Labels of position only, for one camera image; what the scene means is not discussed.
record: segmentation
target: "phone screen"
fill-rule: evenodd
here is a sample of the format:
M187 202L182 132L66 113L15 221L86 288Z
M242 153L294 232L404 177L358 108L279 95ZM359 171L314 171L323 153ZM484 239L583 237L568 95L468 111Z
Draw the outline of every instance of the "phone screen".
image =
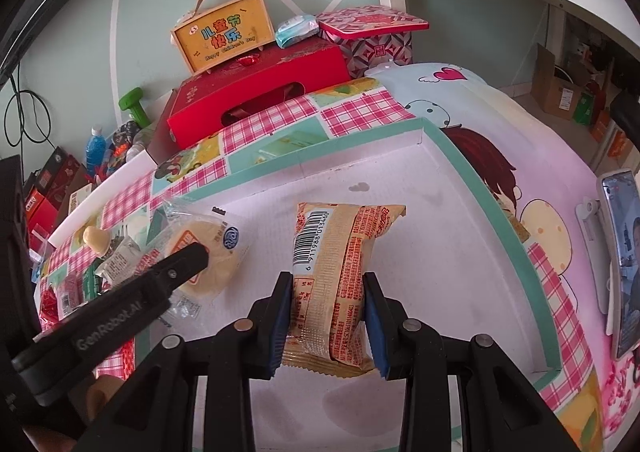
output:
M631 172L604 177L602 188L611 213L617 253L611 255L611 262L613 266L617 263L620 271L620 331L616 350L616 358L620 358L640 339L640 196Z

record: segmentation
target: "blue bottle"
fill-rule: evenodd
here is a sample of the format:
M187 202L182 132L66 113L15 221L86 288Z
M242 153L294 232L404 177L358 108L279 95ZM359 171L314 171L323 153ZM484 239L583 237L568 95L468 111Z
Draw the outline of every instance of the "blue bottle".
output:
M91 138L86 144L86 169L91 177L95 175L95 168L102 165L107 141L102 136L102 127L95 125L91 129Z

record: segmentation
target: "packaged bread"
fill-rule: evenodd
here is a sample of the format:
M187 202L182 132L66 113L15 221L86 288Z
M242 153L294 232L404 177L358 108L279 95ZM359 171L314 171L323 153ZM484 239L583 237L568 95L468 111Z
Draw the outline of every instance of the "packaged bread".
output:
M374 240L404 205L300 203L291 322L282 363L341 378L373 368L364 350L364 288Z

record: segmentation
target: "pink plaid pattern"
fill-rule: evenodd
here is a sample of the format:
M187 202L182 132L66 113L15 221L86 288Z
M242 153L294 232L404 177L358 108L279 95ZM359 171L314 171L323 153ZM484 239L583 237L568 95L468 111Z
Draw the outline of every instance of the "pink plaid pattern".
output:
M151 198L151 178L153 172L141 177L122 194L109 201L102 212L102 228L111 228Z
M356 130L366 130L415 118L396 102L386 89L323 109L320 115L327 122L334 136L344 136Z
M540 277L558 333L562 371L540 392L546 404L555 410L584 385L593 360L571 301L560 283L560 277L546 258L545 251L534 242L527 250L527 255Z
M205 166L197 169L196 172L183 177L178 183L174 183L171 187L164 190L161 194L151 198L149 209L154 212L163 200L175 196L182 196L187 192L196 190L212 181L225 177L227 174L225 158L218 158L210 161Z
M256 112L220 132L224 154L231 154L258 138L271 134L285 125L316 114L316 106L306 96Z
M71 249L71 239L67 239L65 244L55 249L55 251L49 257L49 273L58 269L66 261L69 256L69 249Z
M69 257L68 273L84 273L95 257L94 251L84 246Z

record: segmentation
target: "light blue wall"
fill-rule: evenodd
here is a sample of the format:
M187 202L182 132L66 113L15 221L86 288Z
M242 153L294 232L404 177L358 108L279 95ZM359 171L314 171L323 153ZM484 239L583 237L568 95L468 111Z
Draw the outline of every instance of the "light blue wall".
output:
M93 124L104 132L116 127L112 87L122 95L135 86L145 92L143 105L164 95L188 76L169 30L196 0L116 0L116 22L111 23L114 0L71 0L53 18L22 60L24 87L40 93L51 111L51 139L77 158ZM332 0L292 0L307 13L322 12ZM207 0L212 6L221 0ZM272 22L294 15L282 0L265 0ZM378 0L342 0L338 8L377 3ZM544 35L543 5L536 0L408 0L410 10L431 23L416 34L417 60L443 60L477 72L495 86L511 83L525 58L516 82L530 79L530 43ZM110 61L110 36L114 57ZM111 69L115 78L112 82ZM11 87L0 91L4 106ZM28 130L33 125L31 101L24 102ZM38 118L42 124L43 115ZM10 136L17 136L15 109L8 115ZM16 154L0 136L0 156ZM24 145L25 172L40 168L50 154L48 145Z
M497 88L531 82L546 38L541 0L407 0L407 9L431 26L414 33L414 61L456 64Z
M188 76L177 48L169 42L169 30L196 0L118 0L115 37L115 67L118 94L141 86L145 102L158 98ZM214 5L220 0L207 0ZM265 0L274 25L293 16L281 0ZM293 0L307 13L322 12L332 0ZM343 0L339 7L377 3L378 0ZM113 132L116 113L111 91L110 27L113 0L71 0L47 25L22 60L23 87L46 100L52 115L51 139L77 158L84 158L84 146L93 124ZM0 106L12 94L7 84L0 91ZM37 129L24 103L28 131ZM38 115L43 124L42 114ZM9 136L17 137L15 109L8 115ZM48 145L25 142L25 173L42 167L51 152ZM0 156L17 154L0 135Z

